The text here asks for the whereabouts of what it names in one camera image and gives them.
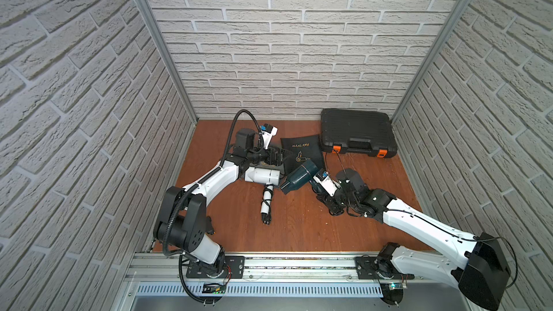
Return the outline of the white hair dryer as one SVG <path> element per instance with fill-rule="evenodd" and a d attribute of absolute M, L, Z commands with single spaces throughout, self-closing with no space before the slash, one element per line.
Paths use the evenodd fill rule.
<path fill-rule="evenodd" d="M 267 168 L 250 167 L 245 174 L 247 182 L 263 184 L 263 196 L 261 205 L 262 223 L 269 225 L 272 221 L 272 198 L 274 189 L 278 186 L 280 180 L 280 170 Z"/>

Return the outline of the black drawstring bag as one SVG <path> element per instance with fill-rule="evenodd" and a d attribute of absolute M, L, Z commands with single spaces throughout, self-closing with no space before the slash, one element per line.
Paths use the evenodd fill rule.
<path fill-rule="evenodd" d="M 299 138 L 282 138 L 285 174 L 291 174 L 305 161 L 312 161 L 319 169 L 325 168 L 325 161 L 320 146 L 320 135 Z"/>

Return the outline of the dark green hair dryer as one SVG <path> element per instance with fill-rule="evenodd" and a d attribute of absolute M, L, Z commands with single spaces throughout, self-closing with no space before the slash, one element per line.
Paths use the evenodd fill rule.
<path fill-rule="evenodd" d="M 296 191 L 307 184 L 320 171 L 318 166 L 311 160 L 303 162 L 279 185 L 284 194 Z"/>

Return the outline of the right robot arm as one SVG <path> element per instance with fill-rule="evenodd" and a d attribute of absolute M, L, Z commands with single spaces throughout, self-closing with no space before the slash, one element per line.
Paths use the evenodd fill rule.
<path fill-rule="evenodd" d="M 473 235 L 429 217 L 383 189 L 370 189 L 347 168 L 332 180 L 324 170 L 311 180 L 313 191 L 332 216 L 347 213 L 376 220 L 416 238 L 435 252 L 387 243 L 370 264 L 381 279 L 420 276 L 458 289 L 472 303 L 498 310 L 511 270 L 500 238 Z"/>

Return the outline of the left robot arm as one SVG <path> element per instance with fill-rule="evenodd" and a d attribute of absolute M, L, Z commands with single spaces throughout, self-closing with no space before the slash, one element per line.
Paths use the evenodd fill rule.
<path fill-rule="evenodd" d="M 243 179 L 263 185 L 261 219 L 271 223 L 272 198 L 284 163 L 282 149 L 271 143 L 277 131 L 270 124 L 231 130 L 215 167 L 183 188 L 167 189 L 153 230 L 165 256 L 188 258 L 209 277 L 231 273 L 223 247 L 210 238 L 214 230 L 207 206 L 228 185 Z"/>

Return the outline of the black plastic tool case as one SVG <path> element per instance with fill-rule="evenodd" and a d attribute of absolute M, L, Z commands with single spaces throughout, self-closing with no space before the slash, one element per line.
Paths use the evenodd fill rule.
<path fill-rule="evenodd" d="M 323 109 L 320 145 L 326 153 L 361 153 L 377 158 L 397 154 L 390 118 L 377 111 Z"/>

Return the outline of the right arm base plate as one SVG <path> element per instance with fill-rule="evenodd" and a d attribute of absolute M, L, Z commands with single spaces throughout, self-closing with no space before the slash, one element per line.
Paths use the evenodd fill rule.
<path fill-rule="evenodd" d="M 378 256 L 356 256 L 354 262 L 359 279 L 399 279 L 402 281 L 415 279 L 412 274 L 400 273 L 390 260 L 379 258 Z"/>

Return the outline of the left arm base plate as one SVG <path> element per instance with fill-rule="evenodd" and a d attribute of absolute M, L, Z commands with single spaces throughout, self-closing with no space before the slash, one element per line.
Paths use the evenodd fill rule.
<path fill-rule="evenodd" d="M 219 257 L 215 263 L 208 264 L 203 261 L 193 261 L 188 265 L 187 279 L 241 279 L 245 267 L 245 256 Z"/>

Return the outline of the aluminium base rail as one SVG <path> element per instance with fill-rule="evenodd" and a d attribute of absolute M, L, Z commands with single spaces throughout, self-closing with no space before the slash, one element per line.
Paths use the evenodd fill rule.
<path fill-rule="evenodd" d="M 231 253 L 231 278 L 210 278 L 180 267 L 177 257 L 137 253 L 124 274 L 119 296 L 129 305 L 139 296 L 197 297 L 382 297 L 385 290 L 438 287 L 426 277 L 383 279 L 369 270 L 375 252 Z"/>

